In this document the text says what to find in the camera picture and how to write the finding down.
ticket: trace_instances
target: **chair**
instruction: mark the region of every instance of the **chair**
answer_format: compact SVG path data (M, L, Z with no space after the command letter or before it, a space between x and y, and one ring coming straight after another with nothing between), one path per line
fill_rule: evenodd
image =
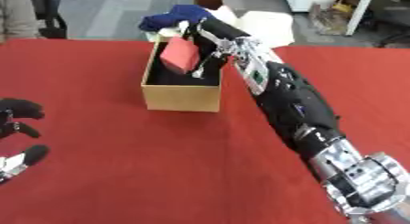
M39 30L40 35L46 38L67 38L67 23L59 14L61 0L32 1L37 20L44 20L46 25Z

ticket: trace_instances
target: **robotic hand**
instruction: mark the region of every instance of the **robotic hand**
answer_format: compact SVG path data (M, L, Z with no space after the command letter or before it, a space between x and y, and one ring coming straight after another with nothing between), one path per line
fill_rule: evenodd
M22 122L14 122L14 118L41 119L44 117L42 107L34 102L17 99L0 99L0 139L13 133L25 133L39 138L38 131ZM35 145L20 154L0 157L0 183L19 175L29 166L41 160L48 152L45 145Z
M300 155L349 223L410 223L407 171L384 153L361 155L308 80L261 41L217 19L204 18L191 30L200 51L209 51L192 76L206 77L207 70L215 69L210 61L234 56L268 122Z

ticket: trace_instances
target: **blue cloth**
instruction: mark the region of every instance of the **blue cloth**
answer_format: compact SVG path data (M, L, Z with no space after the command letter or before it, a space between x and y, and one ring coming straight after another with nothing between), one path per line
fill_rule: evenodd
M197 24L203 17L211 16L210 12L198 5L174 5L167 14L144 17L139 28L144 31L159 31L166 27L176 27L185 20L190 24Z

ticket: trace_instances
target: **open box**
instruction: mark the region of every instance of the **open box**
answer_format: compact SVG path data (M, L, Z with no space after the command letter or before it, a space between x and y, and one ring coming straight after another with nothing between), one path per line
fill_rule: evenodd
M196 79L167 69L159 58L167 42L159 38L146 66L141 88L148 110L218 112L221 72L212 79Z

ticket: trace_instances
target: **pink block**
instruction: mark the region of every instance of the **pink block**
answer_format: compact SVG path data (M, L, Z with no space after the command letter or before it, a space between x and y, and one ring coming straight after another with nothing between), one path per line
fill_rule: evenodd
M160 56L164 65L176 73L186 74L200 61L200 54L193 42L173 37Z

